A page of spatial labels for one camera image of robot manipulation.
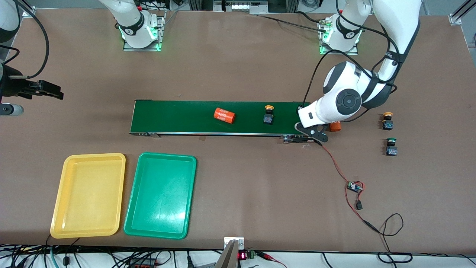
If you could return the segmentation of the green belt conveyor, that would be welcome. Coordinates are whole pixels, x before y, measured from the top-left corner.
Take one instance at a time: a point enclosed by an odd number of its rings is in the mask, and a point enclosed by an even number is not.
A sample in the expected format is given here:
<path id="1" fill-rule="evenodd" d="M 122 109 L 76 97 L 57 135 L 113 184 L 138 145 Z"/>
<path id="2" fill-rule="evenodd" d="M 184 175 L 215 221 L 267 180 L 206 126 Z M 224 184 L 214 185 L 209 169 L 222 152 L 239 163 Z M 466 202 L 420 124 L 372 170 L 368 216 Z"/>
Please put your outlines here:
<path id="1" fill-rule="evenodd" d="M 274 106 L 274 122 L 264 124 L 265 106 Z M 296 131 L 299 102 L 136 100 L 130 133 L 150 135 L 268 136 L 284 143 L 305 143 L 312 139 Z M 236 114 L 233 124 L 216 120 L 216 108 Z"/>

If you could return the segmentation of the red clip lead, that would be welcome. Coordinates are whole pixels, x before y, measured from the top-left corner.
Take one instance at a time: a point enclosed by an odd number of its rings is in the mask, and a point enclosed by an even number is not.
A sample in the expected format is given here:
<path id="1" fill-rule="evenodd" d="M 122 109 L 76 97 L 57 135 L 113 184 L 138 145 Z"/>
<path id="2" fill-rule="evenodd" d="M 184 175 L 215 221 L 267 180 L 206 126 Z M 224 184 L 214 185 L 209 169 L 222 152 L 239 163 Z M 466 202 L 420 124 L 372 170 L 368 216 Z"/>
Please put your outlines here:
<path id="1" fill-rule="evenodd" d="M 284 268 L 288 268 L 284 263 L 282 263 L 280 261 L 277 261 L 275 258 L 270 256 L 269 254 L 266 254 L 262 251 L 254 251 L 254 252 L 258 257 L 263 258 L 266 261 L 275 262 L 275 263 L 278 263 L 278 264 L 284 266 Z"/>

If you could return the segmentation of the aluminium frame structure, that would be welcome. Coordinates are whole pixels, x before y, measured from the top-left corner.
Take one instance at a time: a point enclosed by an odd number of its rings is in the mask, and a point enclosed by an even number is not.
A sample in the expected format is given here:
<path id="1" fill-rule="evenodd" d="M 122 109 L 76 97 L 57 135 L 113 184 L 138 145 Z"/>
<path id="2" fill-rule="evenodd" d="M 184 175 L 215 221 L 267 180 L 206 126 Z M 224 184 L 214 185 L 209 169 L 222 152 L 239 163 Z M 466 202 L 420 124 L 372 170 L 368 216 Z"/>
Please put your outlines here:
<path id="1" fill-rule="evenodd" d="M 182 0 L 193 11 L 222 11 L 219 0 Z M 260 0 L 259 7 L 252 7 L 249 14 L 294 13 L 298 10 L 300 0 Z"/>

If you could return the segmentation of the green plastic tray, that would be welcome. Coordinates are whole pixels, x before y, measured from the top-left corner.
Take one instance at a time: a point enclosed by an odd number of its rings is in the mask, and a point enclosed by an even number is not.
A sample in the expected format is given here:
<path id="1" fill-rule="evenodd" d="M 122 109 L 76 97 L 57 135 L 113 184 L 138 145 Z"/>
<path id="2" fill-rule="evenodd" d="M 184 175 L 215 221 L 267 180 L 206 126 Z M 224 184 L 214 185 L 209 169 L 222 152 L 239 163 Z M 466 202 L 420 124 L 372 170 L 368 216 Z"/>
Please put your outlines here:
<path id="1" fill-rule="evenodd" d="M 197 169 L 191 155 L 146 151 L 136 165 L 124 233 L 155 239 L 187 236 Z"/>

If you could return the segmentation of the white light unit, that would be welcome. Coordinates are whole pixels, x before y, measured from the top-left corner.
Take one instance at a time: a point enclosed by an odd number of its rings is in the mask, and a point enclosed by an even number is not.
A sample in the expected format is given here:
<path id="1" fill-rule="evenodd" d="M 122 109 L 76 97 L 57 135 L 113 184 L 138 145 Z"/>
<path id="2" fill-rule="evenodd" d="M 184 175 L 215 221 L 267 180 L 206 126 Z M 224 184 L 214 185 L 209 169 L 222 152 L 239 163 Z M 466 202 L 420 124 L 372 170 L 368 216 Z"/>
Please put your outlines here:
<path id="1" fill-rule="evenodd" d="M 252 7 L 259 7 L 260 0 L 219 0 L 222 11 L 225 12 L 250 12 Z"/>

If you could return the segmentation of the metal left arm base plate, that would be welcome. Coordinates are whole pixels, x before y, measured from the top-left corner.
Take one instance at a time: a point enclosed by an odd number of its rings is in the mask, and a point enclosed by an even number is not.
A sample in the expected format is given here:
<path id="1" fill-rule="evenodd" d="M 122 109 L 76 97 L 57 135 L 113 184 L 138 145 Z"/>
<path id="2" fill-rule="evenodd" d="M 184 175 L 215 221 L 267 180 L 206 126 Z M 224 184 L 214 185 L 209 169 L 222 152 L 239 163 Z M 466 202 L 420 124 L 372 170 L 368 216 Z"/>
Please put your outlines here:
<path id="1" fill-rule="evenodd" d="M 358 54 L 357 44 L 362 30 L 359 30 L 357 33 L 350 32 L 348 35 L 351 38 L 345 39 L 339 31 L 334 29 L 332 17 L 319 20 L 317 26 L 318 29 L 323 30 L 323 32 L 319 33 L 319 50 L 321 55 L 325 53 L 338 55 L 340 51 L 347 55 Z"/>

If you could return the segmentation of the yellow plastic tray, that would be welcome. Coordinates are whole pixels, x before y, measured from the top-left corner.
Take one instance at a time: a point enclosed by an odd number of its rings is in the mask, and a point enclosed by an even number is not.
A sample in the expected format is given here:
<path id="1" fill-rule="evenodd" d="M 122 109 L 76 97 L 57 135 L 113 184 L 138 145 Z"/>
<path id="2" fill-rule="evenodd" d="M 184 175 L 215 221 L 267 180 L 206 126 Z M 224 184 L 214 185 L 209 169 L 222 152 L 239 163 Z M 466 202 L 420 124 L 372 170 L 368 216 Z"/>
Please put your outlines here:
<path id="1" fill-rule="evenodd" d="M 120 153 L 66 158 L 51 221 L 55 239 L 111 236 L 120 225 L 126 157 Z"/>

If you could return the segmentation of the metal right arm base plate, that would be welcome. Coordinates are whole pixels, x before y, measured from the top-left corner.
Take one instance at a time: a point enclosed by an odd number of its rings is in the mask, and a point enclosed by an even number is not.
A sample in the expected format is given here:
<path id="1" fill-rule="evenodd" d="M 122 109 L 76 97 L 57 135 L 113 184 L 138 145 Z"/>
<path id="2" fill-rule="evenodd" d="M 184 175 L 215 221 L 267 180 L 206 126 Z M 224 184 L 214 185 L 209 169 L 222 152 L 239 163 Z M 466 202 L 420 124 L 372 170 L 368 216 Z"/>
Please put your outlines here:
<path id="1" fill-rule="evenodd" d="M 161 51 L 167 12 L 163 16 L 141 11 L 144 24 L 129 36 L 120 29 L 124 51 Z"/>

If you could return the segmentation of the orange and black power strip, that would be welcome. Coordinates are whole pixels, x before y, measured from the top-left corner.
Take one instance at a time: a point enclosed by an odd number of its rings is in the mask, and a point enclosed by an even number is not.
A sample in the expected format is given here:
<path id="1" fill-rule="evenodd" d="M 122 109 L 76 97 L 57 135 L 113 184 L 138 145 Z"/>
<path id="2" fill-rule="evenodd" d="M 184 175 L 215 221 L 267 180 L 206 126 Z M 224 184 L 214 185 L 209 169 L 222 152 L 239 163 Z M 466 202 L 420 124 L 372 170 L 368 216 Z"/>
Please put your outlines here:
<path id="1" fill-rule="evenodd" d="M 158 265 L 154 258 L 131 258 L 128 268 L 156 268 Z"/>

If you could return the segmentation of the aluminium corner profile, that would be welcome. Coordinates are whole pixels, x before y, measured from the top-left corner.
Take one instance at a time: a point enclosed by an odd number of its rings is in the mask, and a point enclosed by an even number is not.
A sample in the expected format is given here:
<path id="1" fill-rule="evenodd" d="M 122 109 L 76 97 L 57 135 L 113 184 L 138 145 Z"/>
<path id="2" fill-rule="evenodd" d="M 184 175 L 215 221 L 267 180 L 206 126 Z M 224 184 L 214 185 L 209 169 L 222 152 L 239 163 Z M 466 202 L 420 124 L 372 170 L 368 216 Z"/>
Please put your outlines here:
<path id="1" fill-rule="evenodd" d="M 455 11 L 449 14 L 450 25 L 461 25 L 462 18 L 476 7 L 476 0 L 465 0 Z"/>
<path id="2" fill-rule="evenodd" d="M 22 17 L 32 17 L 31 14 L 35 14 L 36 7 L 30 5 L 27 0 L 17 0 L 22 6 Z"/>

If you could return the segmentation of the small metal bracket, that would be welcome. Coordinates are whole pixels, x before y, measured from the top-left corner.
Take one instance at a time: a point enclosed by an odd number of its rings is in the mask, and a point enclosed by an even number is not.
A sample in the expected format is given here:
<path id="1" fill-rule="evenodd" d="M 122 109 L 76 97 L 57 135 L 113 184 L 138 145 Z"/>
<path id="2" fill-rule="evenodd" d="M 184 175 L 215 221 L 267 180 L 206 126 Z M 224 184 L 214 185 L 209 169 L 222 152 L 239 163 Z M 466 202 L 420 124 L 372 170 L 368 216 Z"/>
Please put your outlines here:
<path id="1" fill-rule="evenodd" d="M 239 250 L 243 251 L 245 249 L 245 246 L 244 246 L 244 237 L 242 236 L 225 236 L 223 248 L 225 248 L 230 241 L 235 241 L 235 240 L 238 243 Z"/>

